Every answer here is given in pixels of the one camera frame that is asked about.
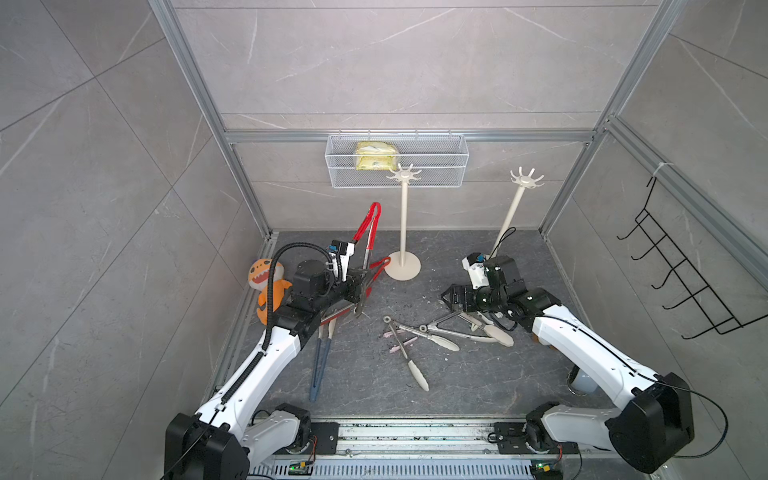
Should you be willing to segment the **blue handle cream tongs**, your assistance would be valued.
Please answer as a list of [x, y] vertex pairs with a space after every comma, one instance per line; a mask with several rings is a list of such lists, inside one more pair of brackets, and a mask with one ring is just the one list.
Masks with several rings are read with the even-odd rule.
[[309, 401], [311, 403], [315, 403], [317, 401], [320, 392], [328, 355], [336, 329], [336, 324], [337, 319], [333, 318], [327, 323], [321, 325], [318, 330], [318, 341], [313, 368], [313, 377], [309, 390]]

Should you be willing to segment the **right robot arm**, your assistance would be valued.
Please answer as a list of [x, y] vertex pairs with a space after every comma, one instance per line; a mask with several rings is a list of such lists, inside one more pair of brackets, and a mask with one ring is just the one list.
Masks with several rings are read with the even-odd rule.
[[473, 252], [462, 261], [467, 285], [453, 284], [443, 301], [467, 313], [499, 314], [531, 333], [573, 364], [568, 383], [579, 393], [602, 390], [607, 409], [547, 402], [529, 412], [525, 441], [535, 453], [564, 443], [618, 454], [635, 470], [652, 474], [695, 438], [695, 391], [675, 373], [661, 375], [601, 338], [553, 294], [529, 289], [516, 262]]

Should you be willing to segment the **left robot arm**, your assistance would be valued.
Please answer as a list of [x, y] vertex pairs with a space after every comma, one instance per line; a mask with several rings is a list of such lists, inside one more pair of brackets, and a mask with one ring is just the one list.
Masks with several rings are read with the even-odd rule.
[[289, 243], [270, 259], [260, 341], [222, 389], [165, 432], [164, 478], [244, 479], [280, 450], [312, 446], [308, 411], [289, 404], [254, 414], [272, 384], [321, 326], [328, 310], [366, 296], [366, 269], [349, 266], [355, 242]]

